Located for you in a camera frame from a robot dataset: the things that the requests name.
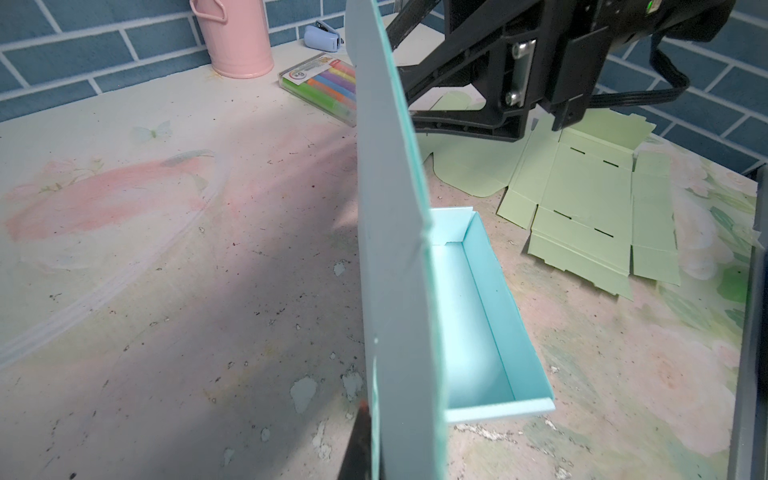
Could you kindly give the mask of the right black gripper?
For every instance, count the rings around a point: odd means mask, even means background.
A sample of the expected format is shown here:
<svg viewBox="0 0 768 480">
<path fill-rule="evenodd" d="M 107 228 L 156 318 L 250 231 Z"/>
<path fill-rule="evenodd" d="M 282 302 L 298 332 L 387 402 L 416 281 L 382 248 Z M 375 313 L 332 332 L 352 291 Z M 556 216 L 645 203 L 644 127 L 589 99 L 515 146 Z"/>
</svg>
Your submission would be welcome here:
<svg viewBox="0 0 768 480">
<path fill-rule="evenodd" d="M 690 80 L 661 41 L 709 42 L 733 8 L 731 1 L 460 1 L 456 16 L 445 9 L 444 40 L 398 72 L 409 106 L 435 88 L 468 85 L 485 100 L 479 110 L 415 111 L 417 132 L 516 142 L 537 105 L 560 130 L 589 109 L 677 100 Z M 609 52 L 643 38 L 667 88 L 594 94 Z"/>
</svg>

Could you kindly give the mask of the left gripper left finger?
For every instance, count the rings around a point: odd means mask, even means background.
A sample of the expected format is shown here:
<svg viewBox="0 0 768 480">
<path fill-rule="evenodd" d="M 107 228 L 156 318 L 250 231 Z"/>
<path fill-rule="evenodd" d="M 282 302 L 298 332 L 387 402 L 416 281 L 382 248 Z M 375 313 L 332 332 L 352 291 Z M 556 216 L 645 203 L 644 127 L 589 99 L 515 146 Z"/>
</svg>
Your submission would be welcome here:
<svg viewBox="0 0 768 480">
<path fill-rule="evenodd" d="M 362 401 L 357 410 L 352 432 L 337 476 L 338 480 L 371 480 L 372 419 L 370 407 Z"/>
</svg>

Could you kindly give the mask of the light blue paper box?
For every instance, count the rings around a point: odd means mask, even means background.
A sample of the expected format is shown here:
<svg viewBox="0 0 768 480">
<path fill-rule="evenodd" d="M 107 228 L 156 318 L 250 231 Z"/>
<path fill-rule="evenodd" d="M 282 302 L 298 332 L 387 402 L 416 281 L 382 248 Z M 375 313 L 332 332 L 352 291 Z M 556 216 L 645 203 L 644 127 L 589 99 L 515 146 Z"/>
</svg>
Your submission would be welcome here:
<svg viewBox="0 0 768 480">
<path fill-rule="evenodd" d="M 447 434 L 554 409 L 480 215 L 433 208 L 373 1 L 346 9 L 357 74 L 358 244 L 376 479 L 442 479 Z"/>
</svg>

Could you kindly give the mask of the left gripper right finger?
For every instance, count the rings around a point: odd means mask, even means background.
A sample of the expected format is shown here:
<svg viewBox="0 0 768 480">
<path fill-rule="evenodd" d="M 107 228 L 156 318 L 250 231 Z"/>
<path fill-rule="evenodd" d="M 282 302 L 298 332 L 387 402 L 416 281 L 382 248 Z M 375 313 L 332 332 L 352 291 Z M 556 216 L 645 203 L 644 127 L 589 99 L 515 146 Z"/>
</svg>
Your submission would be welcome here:
<svg viewBox="0 0 768 480">
<path fill-rule="evenodd" d="M 767 167 L 757 203 L 727 477 L 767 477 Z"/>
</svg>

